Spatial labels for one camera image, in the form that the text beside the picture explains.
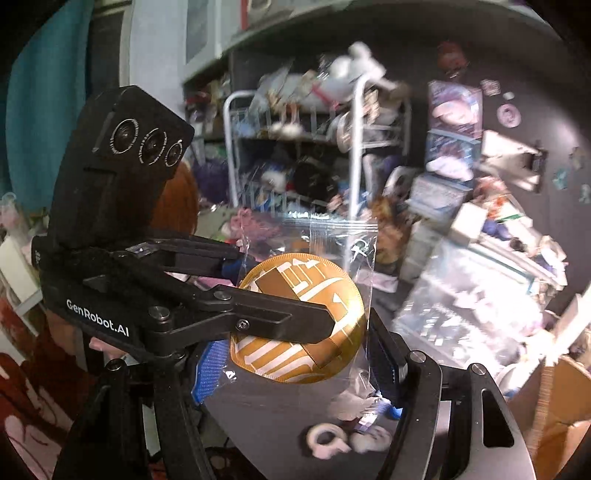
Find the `blue mesh pad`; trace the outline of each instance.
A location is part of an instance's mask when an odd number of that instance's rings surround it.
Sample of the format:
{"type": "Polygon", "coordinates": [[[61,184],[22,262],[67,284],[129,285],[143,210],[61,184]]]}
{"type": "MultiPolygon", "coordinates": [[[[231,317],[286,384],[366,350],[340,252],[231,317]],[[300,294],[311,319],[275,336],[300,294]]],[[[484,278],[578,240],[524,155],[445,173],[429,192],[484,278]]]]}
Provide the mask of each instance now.
{"type": "Polygon", "coordinates": [[[195,374],[195,384],[191,391],[193,400],[198,405],[201,405],[217,388],[222,369],[228,359],[229,348],[229,340],[209,342],[209,345],[199,359],[195,374]]]}

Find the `orange hair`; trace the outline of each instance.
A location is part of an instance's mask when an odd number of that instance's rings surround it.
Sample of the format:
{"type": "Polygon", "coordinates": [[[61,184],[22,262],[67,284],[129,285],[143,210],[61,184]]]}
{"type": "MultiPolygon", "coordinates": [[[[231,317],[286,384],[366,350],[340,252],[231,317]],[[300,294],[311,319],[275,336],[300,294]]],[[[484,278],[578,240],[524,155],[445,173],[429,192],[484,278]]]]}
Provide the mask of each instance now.
{"type": "Polygon", "coordinates": [[[189,167],[181,162],[172,179],[166,182],[154,213],[151,226],[155,229],[195,233],[199,213],[197,183],[189,167]]]}

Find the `purple item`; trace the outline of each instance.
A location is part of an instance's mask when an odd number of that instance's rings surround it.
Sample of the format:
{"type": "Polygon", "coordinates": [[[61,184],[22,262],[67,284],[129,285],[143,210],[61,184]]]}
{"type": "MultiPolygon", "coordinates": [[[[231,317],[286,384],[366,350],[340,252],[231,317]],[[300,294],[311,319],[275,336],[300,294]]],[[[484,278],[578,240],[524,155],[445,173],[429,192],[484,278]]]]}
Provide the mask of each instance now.
{"type": "Polygon", "coordinates": [[[511,234],[503,223],[496,223],[494,220],[485,220],[482,231],[487,235],[498,238],[499,240],[511,240],[511,234]]]}
{"type": "Polygon", "coordinates": [[[495,236],[496,234],[496,222],[494,220],[485,220],[484,225],[482,226],[482,231],[490,236],[495,236]]]}
{"type": "Polygon", "coordinates": [[[499,240],[507,241],[511,240],[511,234],[509,233],[509,229],[505,226],[504,223],[497,223],[496,224],[496,237],[499,240]]]}
{"type": "Polygon", "coordinates": [[[195,162],[193,175],[199,188],[201,199],[209,203],[228,202],[228,164],[219,160],[206,160],[204,164],[195,162]]]}

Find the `wall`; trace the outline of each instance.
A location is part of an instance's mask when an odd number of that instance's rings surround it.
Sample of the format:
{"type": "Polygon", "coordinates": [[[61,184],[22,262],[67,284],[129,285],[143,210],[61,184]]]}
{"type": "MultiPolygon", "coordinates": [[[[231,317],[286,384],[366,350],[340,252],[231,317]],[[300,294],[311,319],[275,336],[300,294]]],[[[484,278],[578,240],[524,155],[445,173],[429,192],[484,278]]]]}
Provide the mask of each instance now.
{"type": "Polygon", "coordinates": [[[178,0],[134,2],[129,38],[129,84],[138,85],[184,118],[178,0]]]}

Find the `gold chocolate coin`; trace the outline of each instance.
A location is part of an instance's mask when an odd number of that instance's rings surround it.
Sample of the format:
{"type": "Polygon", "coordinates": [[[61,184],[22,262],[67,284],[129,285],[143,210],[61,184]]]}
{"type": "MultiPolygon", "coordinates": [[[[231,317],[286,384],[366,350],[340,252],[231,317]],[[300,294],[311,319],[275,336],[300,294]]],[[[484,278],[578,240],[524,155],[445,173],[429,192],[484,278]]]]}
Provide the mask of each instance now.
{"type": "Polygon", "coordinates": [[[240,288],[326,305],[335,319],[327,339],[292,343],[232,335],[230,355],[239,367],[278,382],[314,383],[339,373],[361,346],[366,328],[363,300],[349,276],[316,255],[292,253],[253,268],[240,288]]]}

